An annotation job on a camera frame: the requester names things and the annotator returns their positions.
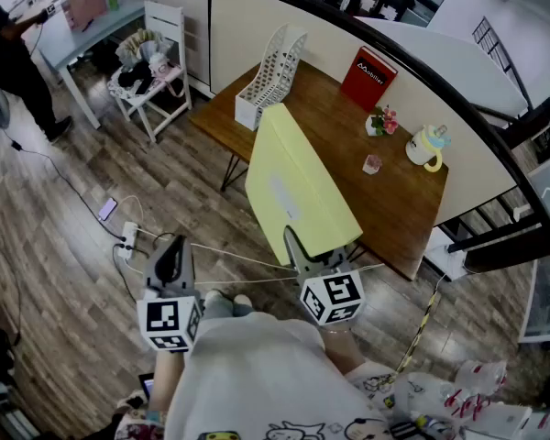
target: white desk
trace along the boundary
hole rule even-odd
[[[85,101],[67,66],[94,44],[145,14],[144,0],[118,0],[118,3],[120,7],[116,11],[108,11],[105,15],[99,16],[84,32],[71,31],[65,15],[59,11],[45,23],[38,41],[38,50],[41,55],[52,70],[59,72],[93,128],[98,128],[100,122]]]

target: wooden table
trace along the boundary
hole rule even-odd
[[[225,187],[234,170],[234,156],[250,161],[256,133],[235,121],[235,96],[257,70],[242,75],[190,116],[196,127],[233,153]],[[405,144],[412,135],[402,127],[392,136],[369,137],[365,130],[368,113],[340,92],[340,83],[304,61],[283,103],[358,220],[363,230],[359,243],[412,281],[438,213],[447,167],[431,173],[412,164],[405,155]],[[362,167],[371,153],[379,155],[383,166],[369,176]]]

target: white string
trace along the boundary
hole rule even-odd
[[[295,269],[291,269],[291,268],[285,268],[283,266],[277,266],[275,264],[269,264],[268,262],[263,262],[262,260],[256,260],[256,259],[251,259],[251,258],[245,258],[244,256],[239,256],[238,254],[235,254],[235,253],[231,253],[229,251],[224,251],[223,249],[216,249],[214,247],[209,247],[209,246],[204,246],[204,245],[198,245],[197,243],[192,243],[192,246],[196,246],[198,248],[203,248],[203,249],[209,249],[210,251],[215,251],[216,253],[222,253],[222,254],[227,254],[228,256],[233,256],[235,258],[239,258],[239,259],[243,259],[243,260],[249,260],[250,262],[255,262],[257,264],[262,264],[263,266],[268,266],[270,268],[275,268],[275,269],[283,269],[283,270],[292,270],[293,272],[295,272],[296,270]]]
[[[370,266],[362,267],[360,269],[356,269],[356,271],[361,272],[363,270],[371,270],[375,268],[380,268],[384,265],[385,264],[373,264]],[[294,281],[295,279],[297,279],[297,277],[281,277],[278,279],[262,279],[262,280],[230,280],[230,281],[218,280],[214,282],[195,282],[195,284],[202,285],[202,284],[218,284],[218,283],[262,283],[262,282],[277,282],[277,281]]]
[[[124,259],[124,262],[125,262],[126,266],[127,266],[129,269],[133,270],[133,271],[136,272],[137,274],[143,275],[143,273],[142,273],[140,270],[135,269],[135,268],[133,268],[130,264],[128,264],[128,261],[127,261],[126,259]]]
[[[147,235],[151,235],[152,237],[159,237],[159,235],[156,235],[155,233],[151,233],[147,230],[143,230],[142,228],[137,228],[138,231],[142,231],[143,233],[146,233]]]
[[[262,282],[278,282],[278,281],[295,281],[297,277],[280,277],[278,279],[262,279],[262,280],[218,280],[214,282],[195,282],[196,285],[202,284],[218,284],[218,283],[262,283]]]

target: yellow board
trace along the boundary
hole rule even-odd
[[[248,166],[247,196],[281,265],[289,225],[310,257],[353,242],[362,230],[312,145],[283,104],[263,112]]]

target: table leg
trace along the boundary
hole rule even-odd
[[[226,188],[232,184],[234,181],[236,181],[238,178],[240,178],[243,174],[245,174],[248,171],[248,168],[244,168],[241,172],[238,173],[238,175],[234,179],[230,179],[232,177],[232,174],[235,172],[235,168],[238,165],[238,162],[240,161],[239,157],[236,157],[236,161],[234,165],[232,164],[232,161],[235,158],[235,154],[233,153],[230,155],[230,161],[228,161],[228,168],[226,168],[226,174],[224,176],[224,180],[222,181],[222,186],[220,186],[220,192],[224,192]]]
[[[367,252],[366,249],[363,249],[361,252],[359,252],[356,256],[354,256],[354,257],[352,258],[352,256],[353,256],[353,255],[357,252],[357,250],[360,249],[360,248],[362,248],[362,246],[361,246],[359,243],[357,243],[357,245],[355,246],[355,248],[354,248],[352,251],[350,251],[350,254],[348,254],[348,256],[346,256],[346,260],[347,260],[348,262],[354,262],[354,261],[356,261],[358,258],[360,258],[363,254],[365,254],[365,253]]]
[[[92,124],[93,128],[99,128],[100,122],[96,118],[94,111],[92,111],[92,108],[87,104],[85,101],[85,98],[83,97],[82,92],[80,92],[80,89],[75,84],[75,81],[73,80],[72,75],[67,70],[67,67],[63,67],[59,70],[59,75],[61,75],[61,78],[67,85],[67,89],[70,91],[71,95],[75,98],[75,101],[82,109],[85,116],[90,121],[90,124]]]

